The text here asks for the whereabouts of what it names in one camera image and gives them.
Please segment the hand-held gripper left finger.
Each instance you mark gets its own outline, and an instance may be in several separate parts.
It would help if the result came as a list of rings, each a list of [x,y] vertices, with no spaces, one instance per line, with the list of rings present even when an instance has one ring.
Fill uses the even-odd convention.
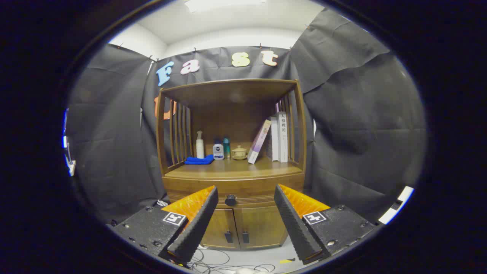
[[[218,189],[209,186],[165,207],[146,206],[111,230],[144,253],[176,264],[193,258],[218,204]]]

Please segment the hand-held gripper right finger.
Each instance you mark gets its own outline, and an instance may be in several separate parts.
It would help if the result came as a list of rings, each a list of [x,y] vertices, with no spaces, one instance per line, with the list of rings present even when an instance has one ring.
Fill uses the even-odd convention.
[[[346,205],[330,207],[282,184],[274,201],[303,264],[346,251],[377,229]]]

